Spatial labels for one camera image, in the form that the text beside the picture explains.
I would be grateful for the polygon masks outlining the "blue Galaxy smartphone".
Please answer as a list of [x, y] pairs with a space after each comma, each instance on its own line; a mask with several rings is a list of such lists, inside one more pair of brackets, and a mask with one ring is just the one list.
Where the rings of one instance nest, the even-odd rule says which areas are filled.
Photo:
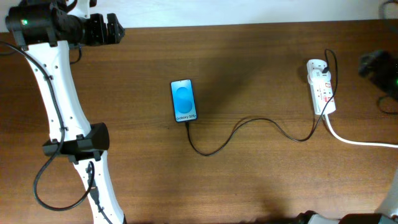
[[191, 80], [177, 80], [170, 83], [175, 120], [178, 123], [198, 118]]

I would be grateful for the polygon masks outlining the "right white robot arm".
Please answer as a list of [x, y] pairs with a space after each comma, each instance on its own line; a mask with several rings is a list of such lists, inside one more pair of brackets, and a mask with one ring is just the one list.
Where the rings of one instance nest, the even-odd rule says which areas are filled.
[[[328, 59], [311, 59], [307, 62], [307, 80], [312, 94], [313, 109], [326, 123], [331, 134], [338, 140], [357, 146], [377, 146], [397, 148], [396, 144], [379, 142], [359, 142], [344, 139], [332, 128], [328, 115], [335, 112], [335, 89], [331, 85], [331, 72]], [[327, 218], [314, 211], [299, 214], [294, 223], [297, 224], [388, 224], [397, 223], [397, 175], [380, 206], [372, 213], [351, 213], [342, 218]]]

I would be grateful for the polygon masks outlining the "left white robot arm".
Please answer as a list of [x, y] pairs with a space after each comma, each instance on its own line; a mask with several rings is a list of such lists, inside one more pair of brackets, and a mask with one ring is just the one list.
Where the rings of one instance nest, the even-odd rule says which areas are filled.
[[49, 121], [44, 154], [65, 156], [83, 182], [83, 200], [95, 223], [125, 223], [108, 170], [109, 132], [91, 124], [81, 107], [72, 77], [71, 49], [120, 43], [125, 30], [115, 14], [92, 14], [95, 1], [21, 1], [5, 23], [13, 49], [28, 61]]

